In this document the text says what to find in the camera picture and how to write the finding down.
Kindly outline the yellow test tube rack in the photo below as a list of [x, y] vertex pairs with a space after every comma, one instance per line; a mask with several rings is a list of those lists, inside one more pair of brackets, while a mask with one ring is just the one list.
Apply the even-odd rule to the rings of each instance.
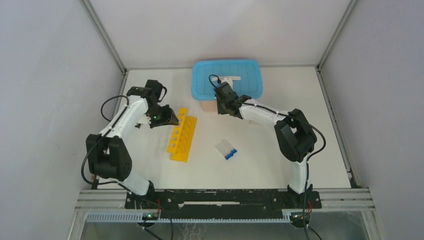
[[179, 125], [173, 127], [167, 153], [170, 160], [186, 163], [189, 159], [197, 118], [188, 114], [188, 108], [180, 108], [177, 113]]

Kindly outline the blue plastic box lid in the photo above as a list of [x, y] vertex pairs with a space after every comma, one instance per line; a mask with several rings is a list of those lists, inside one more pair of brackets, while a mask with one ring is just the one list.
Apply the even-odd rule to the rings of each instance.
[[261, 69], [253, 59], [205, 60], [194, 64], [191, 74], [191, 94], [200, 102], [215, 100], [218, 81], [228, 82], [238, 96], [258, 99], [263, 94]]

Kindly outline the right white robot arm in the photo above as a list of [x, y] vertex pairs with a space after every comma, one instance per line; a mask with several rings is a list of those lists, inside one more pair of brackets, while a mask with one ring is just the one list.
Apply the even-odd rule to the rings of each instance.
[[311, 185], [309, 159], [316, 154], [314, 148], [320, 131], [297, 108], [279, 111], [258, 103], [248, 95], [237, 95], [228, 82], [218, 81], [211, 85], [220, 115], [230, 115], [274, 129], [279, 150], [290, 162], [289, 203], [295, 208], [302, 208], [309, 201], [306, 192]]

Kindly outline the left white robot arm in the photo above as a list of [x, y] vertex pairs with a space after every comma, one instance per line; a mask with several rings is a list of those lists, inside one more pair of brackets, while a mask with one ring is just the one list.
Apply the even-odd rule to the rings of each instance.
[[118, 184], [137, 195], [137, 202], [149, 209], [157, 196], [150, 191], [153, 183], [132, 171], [133, 162], [126, 147], [131, 133], [142, 125], [156, 128], [178, 126], [180, 121], [169, 105], [161, 106], [168, 92], [158, 80], [147, 80], [144, 87], [131, 87], [122, 98], [125, 104], [98, 134], [89, 134], [85, 144], [87, 154], [83, 166], [91, 174], [106, 179], [108, 184]]

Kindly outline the pink plastic storage box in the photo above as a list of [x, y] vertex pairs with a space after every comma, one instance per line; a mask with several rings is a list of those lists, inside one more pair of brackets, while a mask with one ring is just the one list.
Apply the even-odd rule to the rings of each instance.
[[206, 113], [218, 113], [218, 103], [216, 99], [200, 101], [200, 107]]

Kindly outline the blue-capped tube bundle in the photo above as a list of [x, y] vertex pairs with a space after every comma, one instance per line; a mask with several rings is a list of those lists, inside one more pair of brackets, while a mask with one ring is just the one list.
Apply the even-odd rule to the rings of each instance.
[[238, 150], [231, 145], [226, 139], [222, 139], [215, 145], [215, 149], [224, 157], [225, 160], [232, 158]]

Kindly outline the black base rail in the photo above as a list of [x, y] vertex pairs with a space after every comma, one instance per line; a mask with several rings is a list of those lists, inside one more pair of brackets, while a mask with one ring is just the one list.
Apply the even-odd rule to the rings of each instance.
[[318, 191], [288, 189], [163, 189], [139, 196], [127, 193], [125, 209], [164, 210], [174, 220], [280, 219], [283, 211], [308, 214], [321, 209]]

